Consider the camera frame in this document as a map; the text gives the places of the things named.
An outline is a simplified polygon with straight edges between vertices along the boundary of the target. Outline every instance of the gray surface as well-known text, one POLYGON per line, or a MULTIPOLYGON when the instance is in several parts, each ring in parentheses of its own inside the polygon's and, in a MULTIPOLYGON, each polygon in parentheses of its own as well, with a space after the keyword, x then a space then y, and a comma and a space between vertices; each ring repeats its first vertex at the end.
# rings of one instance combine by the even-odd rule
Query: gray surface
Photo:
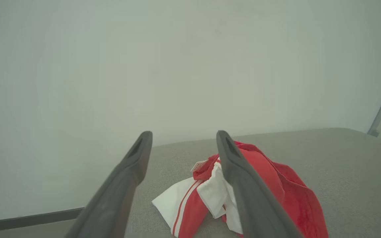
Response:
MULTIPOLYGON (((271 160, 288 164, 317 195, 330 237, 381 237, 381 140, 342 128, 233 137, 255 144, 271 160)), ((196 161, 217 153, 216 142, 198 140, 154 147, 138 187, 126 237, 168 232, 151 200, 191 177, 196 161)), ((196 237, 235 237, 207 217, 196 237)))

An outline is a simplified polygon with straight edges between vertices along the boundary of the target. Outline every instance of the red and white garment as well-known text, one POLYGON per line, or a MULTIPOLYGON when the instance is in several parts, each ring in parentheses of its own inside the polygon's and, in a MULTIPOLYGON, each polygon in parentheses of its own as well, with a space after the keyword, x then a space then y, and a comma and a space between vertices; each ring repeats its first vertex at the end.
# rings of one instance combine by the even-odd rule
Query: red and white garment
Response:
MULTIPOLYGON (((306 238, 327 238, 321 206, 298 175, 289 166, 270 161, 256 146, 236 144, 301 233, 306 238)), ((224 180, 218 155, 198 162, 192 172, 192 178, 172 185, 152 201, 171 233, 178 238, 193 237, 210 212, 241 235, 233 188, 224 180)))

